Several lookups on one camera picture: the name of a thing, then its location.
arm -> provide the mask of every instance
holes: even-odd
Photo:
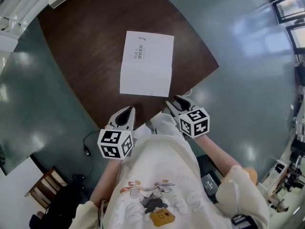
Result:
[[[228,174],[232,166],[241,166],[206,135],[196,137],[194,141],[210,157],[224,177]]]
[[[107,167],[90,197],[90,201],[92,201],[96,207],[99,206],[102,198],[106,201],[110,200],[115,188],[115,182],[119,174],[121,163],[122,161],[117,159],[110,159],[108,161]]]

cartoon print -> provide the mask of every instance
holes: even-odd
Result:
[[[187,203],[185,202],[183,197],[180,197],[180,196],[173,197],[172,206],[177,208],[177,210],[183,215],[186,215],[189,213]]]
[[[203,206],[203,203],[204,203],[203,197],[195,191],[190,192],[190,194],[186,197],[185,201],[187,204],[189,204],[189,205],[192,204],[195,206],[193,208],[193,212],[197,212],[204,207]]]
[[[123,187],[120,190],[121,194],[130,192],[130,197],[139,198],[140,204],[146,209],[145,214],[150,213],[155,226],[159,227],[175,220],[175,216],[169,212],[166,208],[168,205],[162,200],[162,193],[171,192],[170,186],[175,186],[174,183],[169,183],[168,180],[157,182],[153,187],[142,187],[141,182],[136,180],[134,182],[129,181],[129,187]]]

sleeve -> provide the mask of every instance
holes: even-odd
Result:
[[[251,216],[258,228],[269,227],[267,203],[240,166],[233,166],[216,193],[216,205],[227,217]]]
[[[69,229],[95,229],[98,223],[98,208],[91,201],[80,204]]]
[[[39,229],[42,227],[41,219],[37,215],[32,215],[29,223],[30,229]]]

dark wooden table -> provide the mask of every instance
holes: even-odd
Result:
[[[218,68],[199,35],[168,0],[68,0],[46,7],[39,21],[71,89],[100,127],[123,107],[136,108],[139,127]],[[120,94],[127,31],[174,36],[169,98]]]

white paper sheet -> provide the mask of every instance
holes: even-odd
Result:
[[[173,36],[128,31],[120,93],[168,97],[172,79]]]

